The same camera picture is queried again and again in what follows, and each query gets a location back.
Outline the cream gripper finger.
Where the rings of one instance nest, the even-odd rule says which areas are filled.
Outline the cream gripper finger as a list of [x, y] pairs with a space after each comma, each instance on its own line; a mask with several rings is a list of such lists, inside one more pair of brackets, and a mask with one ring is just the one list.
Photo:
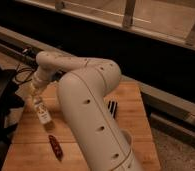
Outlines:
[[36, 88], [33, 86], [32, 83], [30, 83], [30, 85], [29, 85], [29, 94], [30, 94], [32, 99], [35, 98], [35, 96], [36, 96]]
[[43, 90], [38, 89], [38, 90], [36, 91], [36, 97], [37, 97], [37, 98], [41, 98], [42, 93], [43, 93]]

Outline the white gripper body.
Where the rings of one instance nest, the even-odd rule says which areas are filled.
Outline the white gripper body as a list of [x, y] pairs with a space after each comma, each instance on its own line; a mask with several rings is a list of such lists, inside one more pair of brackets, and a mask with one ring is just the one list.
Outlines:
[[43, 68], [38, 68], [32, 77], [32, 85], [36, 89], [45, 88], [52, 80], [53, 72]]

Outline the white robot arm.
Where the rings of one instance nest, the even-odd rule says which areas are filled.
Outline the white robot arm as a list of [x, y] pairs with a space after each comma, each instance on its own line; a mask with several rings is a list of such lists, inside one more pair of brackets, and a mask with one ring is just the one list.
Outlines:
[[108, 110], [104, 97], [119, 85], [121, 70], [110, 60], [67, 57], [58, 52], [36, 55], [38, 68], [32, 78], [32, 92], [39, 94], [58, 71], [57, 95], [62, 114], [91, 171], [144, 171]]

